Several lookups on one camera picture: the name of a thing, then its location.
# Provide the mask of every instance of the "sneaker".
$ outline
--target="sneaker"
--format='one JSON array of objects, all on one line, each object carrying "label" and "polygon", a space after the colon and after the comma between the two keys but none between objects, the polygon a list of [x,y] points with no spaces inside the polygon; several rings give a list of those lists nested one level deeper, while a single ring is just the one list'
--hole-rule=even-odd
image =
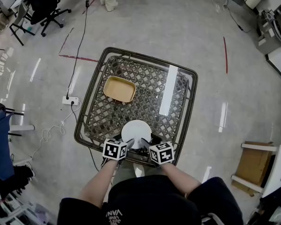
[{"label": "sneaker", "polygon": [[108,5],[105,5],[105,6],[106,6],[107,12],[111,12],[114,10],[114,7],[112,7],[112,6],[108,6]]},{"label": "sneaker", "polygon": [[33,171],[33,169],[32,169],[32,166],[31,166],[31,163],[30,163],[30,162],[27,162],[27,163],[25,164],[25,166],[26,166],[26,167],[28,167],[28,168],[31,170],[31,172],[32,172],[32,177],[30,177],[30,178],[29,178],[29,181],[31,181],[31,180],[32,180],[32,178],[36,176],[36,174],[35,174],[35,172]]}]

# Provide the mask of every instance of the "power outlet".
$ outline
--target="power outlet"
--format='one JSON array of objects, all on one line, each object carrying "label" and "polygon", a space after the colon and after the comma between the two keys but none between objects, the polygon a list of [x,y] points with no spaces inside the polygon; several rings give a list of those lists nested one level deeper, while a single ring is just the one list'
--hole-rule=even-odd
[{"label": "power outlet", "polygon": [[63,104],[71,105],[71,102],[74,102],[73,105],[78,105],[79,98],[77,98],[77,97],[69,97],[69,99],[67,99],[66,96],[64,96],[62,98],[62,103]]}]

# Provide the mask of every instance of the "concrete floor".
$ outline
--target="concrete floor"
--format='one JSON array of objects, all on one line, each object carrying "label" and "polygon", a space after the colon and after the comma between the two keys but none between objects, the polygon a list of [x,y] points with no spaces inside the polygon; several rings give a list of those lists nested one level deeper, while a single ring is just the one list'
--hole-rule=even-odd
[{"label": "concrete floor", "polygon": [[[84,0],[61,0],[60,8],[70,8],[58,18],[64,28],[51,24],[40,35],[19,35],[22,47],[9,29],[0,35],[0,101],[8,107],[25,108],[23,124],[35,125],[35,131],[12,137],[15,147],[32,155],[39,146],[42,130],[60,122],[71,112],[62,104],[85,20]],[[225,0],[214,0],[223,4]],[[199,180],[208,166],[210,177],[222,177],[235,196],[246,220],[259,196],[249,197],[231,187],[245,140],[281,144],[281,78],[255,48],[254,20],[234,2],[229,7],[245,29],[243,33],[228,11],[217,9],[212,0],[118,0],[116,10],[108,13],[99,0],[88,10],[87,29],[80,57],[98,60],[103,49],[114,46],[177,63],[195,70],[199,84],[190,126],[178,167]],[[66,36],[71,31],[60,51]],[[229,71],[226,74],[223,36],[226,38]],[[77,79],[72,95],[84,99],[96,62],[78,60]],[[222,106],[226,122],[219,132]],[[62,135],[51,131],[48,143],[42,142],[32,166],[35,179],[24,195],[58,213],[63,197],[75,197],[96,174],[89,150],[74,141],[75,118],[66,120]],[[101,154],[93,152],[97,165]]]}]

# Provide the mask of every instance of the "black chair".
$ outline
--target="black chair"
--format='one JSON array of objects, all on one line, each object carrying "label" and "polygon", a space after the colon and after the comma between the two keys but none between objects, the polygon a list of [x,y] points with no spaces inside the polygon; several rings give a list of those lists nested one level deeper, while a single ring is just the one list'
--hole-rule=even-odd
[{"label": "black chair", "polygon": [[57,4],[60,0],[28,0],[28,2],[31,4],[32,10],[34,11],[31,18],[31,24],[33,25],[41,22],[41,25],[44,26],[41,32],[43,37],[46,36],[44,31],[50,22],[55,22],[62,28],[64,25],[56,21],[55,18],[62,13],[71,12],[70,9],[66,9],[61,12],[60,9],[57,9]]},{"label": "black chair", "polygon": [[17,18],[14,20],[14,22],[9,26],[9,29],[11,30],[11,32],[14,34],[14,36],[16,37],[16,39],[20,42],[20,44],[22,46],[24,46],[23,42],[20,40],[20,38],[18,37],[18,35],[16,34],[16,32],[21,29],[24,33],[27,32],[31,35],[35,35],[34,33],[28,31],[27,29],[23,28],[23,22],[24,19],[27,19],[29,21],[31,21],[31,16],[28,14],[28,9],[27,11],[25,10],[25,7],[23,6],[23,4],[21,3],[19,5],[18,8],[18,16]]}]

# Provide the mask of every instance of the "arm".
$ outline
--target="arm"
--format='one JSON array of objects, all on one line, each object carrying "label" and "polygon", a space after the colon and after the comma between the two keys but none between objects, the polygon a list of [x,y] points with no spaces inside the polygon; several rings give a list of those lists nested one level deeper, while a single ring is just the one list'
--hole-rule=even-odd
[{"label": "arm", "polygon": [[108,161],[82,189],[78,198],[101,208],[117,164],[116,160]]},{"label": "arm", "polygon": [[186,194],[186,197],[201,184],[198,180],[188,175],[187,173],[181,171],[172,163],[162,164],[161,168],[164,173],[169,177],[171,182],[175,185],[175,187],[182,194]]}]

